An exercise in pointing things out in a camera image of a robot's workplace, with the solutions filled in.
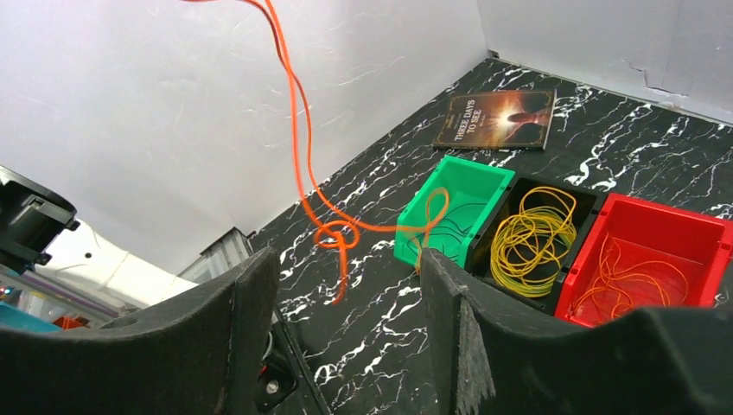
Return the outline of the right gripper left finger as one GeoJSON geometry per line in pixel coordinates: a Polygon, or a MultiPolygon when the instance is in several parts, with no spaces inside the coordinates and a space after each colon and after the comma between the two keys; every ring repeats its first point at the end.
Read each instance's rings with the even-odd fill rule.
{"type": "Polygon", "coordinates": [[[278,270],[264,248],[98,329],[2,329],[2,413],[253,414],[278,270]]]}

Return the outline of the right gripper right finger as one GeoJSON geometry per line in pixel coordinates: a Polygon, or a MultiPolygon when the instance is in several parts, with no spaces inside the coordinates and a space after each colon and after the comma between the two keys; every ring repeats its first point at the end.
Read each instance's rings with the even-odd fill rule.
{"type": "Polygon", "coordinates": [[[442,414],[729,414],[732,313],[641,308],[588,329],[421,255],[442,414]]]}

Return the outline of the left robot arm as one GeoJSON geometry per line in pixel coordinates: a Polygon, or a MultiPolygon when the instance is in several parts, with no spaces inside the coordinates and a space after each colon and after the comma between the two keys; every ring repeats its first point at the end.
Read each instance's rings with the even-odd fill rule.
{"type": "Polygon", "coordinates": [[[1,169],[1,279],[93,322],[108,322],[196,286],[116,246],[76,207],[1,169]]]}

